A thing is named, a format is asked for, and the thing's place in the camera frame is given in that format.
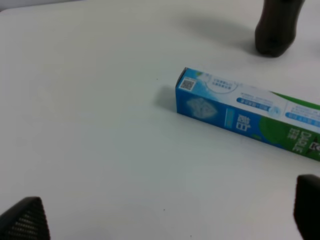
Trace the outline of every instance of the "white table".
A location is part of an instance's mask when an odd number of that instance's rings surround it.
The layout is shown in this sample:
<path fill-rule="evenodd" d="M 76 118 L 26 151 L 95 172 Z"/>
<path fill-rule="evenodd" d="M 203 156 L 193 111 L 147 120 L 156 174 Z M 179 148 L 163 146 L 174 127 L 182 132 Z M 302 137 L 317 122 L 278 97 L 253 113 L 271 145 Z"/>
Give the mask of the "white table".
<path fill-rule="evenodd" d="M 57 240 L 300 240 L 314 160 L 175 113 L 192 67 L 320 102 L 320 3 L 280 58 L 263 1 L 86 0 L 0 13 L 0 212 L 41 196 Z"/>

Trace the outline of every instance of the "black bottle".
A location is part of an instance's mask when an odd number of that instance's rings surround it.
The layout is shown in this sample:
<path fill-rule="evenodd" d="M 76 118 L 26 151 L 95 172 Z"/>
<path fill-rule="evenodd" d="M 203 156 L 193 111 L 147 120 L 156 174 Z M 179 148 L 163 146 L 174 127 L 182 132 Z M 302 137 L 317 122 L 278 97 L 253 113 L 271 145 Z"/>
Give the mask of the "black bottle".
<path fill-rule="evenodd" d="M 262 55 L 279 57 L 296 38 L 297 21 L 305 0 L 264 0 L 255 29 L 255 47 Z"/>

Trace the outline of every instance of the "toothpaste box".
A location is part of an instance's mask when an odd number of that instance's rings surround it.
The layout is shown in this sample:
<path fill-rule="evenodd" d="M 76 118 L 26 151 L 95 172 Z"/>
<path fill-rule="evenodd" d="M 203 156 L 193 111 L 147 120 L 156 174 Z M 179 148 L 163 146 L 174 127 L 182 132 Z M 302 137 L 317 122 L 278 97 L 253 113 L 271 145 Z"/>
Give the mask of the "toothpaste box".
<path fill-rule="evenodd" d="M 185 68 L 179 114 L 320 161 L 320 105 Z"/>

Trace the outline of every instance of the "black mesh object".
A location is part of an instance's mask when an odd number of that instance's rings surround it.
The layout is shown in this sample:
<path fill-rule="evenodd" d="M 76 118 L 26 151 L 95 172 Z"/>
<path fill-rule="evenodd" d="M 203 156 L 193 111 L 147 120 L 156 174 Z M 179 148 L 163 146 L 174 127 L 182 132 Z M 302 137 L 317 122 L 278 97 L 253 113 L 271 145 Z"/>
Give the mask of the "black mesh object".
<path fill-rule="evenodd" d="M 49 240 L 40 197 L 26 197 L 0 216 L 0 240 Z"/>

